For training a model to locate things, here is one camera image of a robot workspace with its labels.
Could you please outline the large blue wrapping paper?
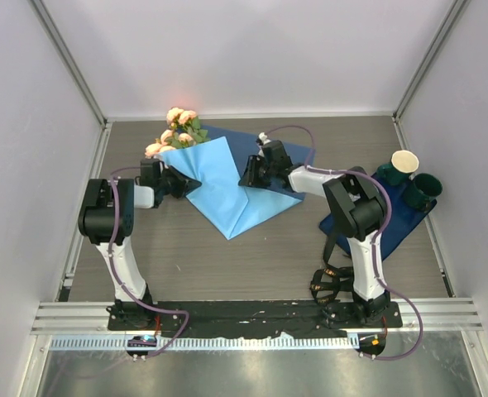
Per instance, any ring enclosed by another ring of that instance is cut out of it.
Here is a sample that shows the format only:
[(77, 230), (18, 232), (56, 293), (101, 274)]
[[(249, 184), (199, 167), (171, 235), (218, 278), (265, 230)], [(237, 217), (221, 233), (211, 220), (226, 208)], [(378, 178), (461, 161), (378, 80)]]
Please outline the large blue wrapping paper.
[(256, 136), (220, 127), (208, 127), (206, 143), (160, 155), (169, 166), (197, 180), (201, 186), (186, 198), (230, 240), (302, 203), (305, 195), (291, 193), (274, 181), (268, 189), (238, 183), (248, 156), (258, 152)]

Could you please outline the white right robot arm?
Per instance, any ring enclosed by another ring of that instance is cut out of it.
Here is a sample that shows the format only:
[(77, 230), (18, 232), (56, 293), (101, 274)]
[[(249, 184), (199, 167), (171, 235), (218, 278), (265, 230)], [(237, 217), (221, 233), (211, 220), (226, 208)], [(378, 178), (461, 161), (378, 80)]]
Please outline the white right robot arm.
[(259, 151), (249, 156), (241, 186), (266, 189), (278, 182), (292, 193), (327, 200), (333, 226), (323, 248), (323, 268), (309, 285), (326, 323), (355, 321), (370, 327), (380, 321), (390, 306), (380, 237), (391, 208), (383, 187), (360, 167), (324, 170), (295, 164), (281, 141), (261, 136), (256, 142)]

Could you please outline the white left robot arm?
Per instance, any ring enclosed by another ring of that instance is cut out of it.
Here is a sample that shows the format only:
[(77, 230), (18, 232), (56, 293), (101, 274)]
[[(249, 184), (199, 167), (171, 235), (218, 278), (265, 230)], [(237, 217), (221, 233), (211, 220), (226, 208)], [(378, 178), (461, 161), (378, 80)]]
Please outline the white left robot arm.
[(114, 327), (125, 324), (145, 330), (158, 314), (169, 312), (155, 308), (136, 263), (132, 248), (135, 211), (158, 208), (167, 196), (183, 199), (201, 186), (200, 181), (157, 159), (88, 181), (78, 228), (98, 249), (112, 277), (114, 303), (107, 311)]

